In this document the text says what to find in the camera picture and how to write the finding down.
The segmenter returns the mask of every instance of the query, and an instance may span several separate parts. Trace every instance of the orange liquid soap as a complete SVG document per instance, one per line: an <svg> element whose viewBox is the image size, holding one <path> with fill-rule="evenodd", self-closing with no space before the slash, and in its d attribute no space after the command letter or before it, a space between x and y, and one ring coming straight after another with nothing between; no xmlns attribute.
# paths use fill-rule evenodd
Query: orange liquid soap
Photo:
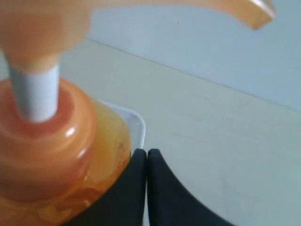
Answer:
<svg viewBox="0 0 301 226"><path fill-rule="evenodd" d="M10 76L0 81L0 226L60 225L129 163L127 124L59 78L58 65L87 34L93 9L138 4L214 8L253 29L275 16L270 0L0 0Z"/></svg>

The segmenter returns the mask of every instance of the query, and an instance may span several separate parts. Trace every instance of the beige surface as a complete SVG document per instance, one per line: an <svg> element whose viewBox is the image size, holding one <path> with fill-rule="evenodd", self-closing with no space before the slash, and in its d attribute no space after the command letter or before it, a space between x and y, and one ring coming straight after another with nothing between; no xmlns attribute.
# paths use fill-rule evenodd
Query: beige surface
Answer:
<svg viewBox="0 0 301 226"><path fill-rule="evenodd" d="M139 112L145 149L160 148L185 186L226 219L301 220L300 113L89 40L63 56L62 74Z"/></svg>

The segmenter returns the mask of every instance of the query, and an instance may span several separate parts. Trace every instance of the plastic bottle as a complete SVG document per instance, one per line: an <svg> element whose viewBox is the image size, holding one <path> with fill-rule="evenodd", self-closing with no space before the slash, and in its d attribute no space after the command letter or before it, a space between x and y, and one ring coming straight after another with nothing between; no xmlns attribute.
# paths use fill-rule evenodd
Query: plastic bottle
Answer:
<svg viewBox="0 0 301 226"><path fill-rule="evenodd" d="M186 4L256 29L275 16L263 0L0 0L0 225L56 226L88 208L130 160L125 122L59 78L60 53L89 30L96 7Z"/></svg>

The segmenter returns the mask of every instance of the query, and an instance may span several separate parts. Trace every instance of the white pump stem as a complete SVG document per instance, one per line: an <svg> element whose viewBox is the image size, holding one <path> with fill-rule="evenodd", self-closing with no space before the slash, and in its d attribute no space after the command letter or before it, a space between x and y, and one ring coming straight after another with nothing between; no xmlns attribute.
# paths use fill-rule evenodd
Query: white pump stem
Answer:
<svg viewBox="0 0 301 226"><path fill-rule="evenodd" d="M33 123L52 118L57 111L59 65L36 74L21 73L9 67L14 97L20 115Z"/></svg>

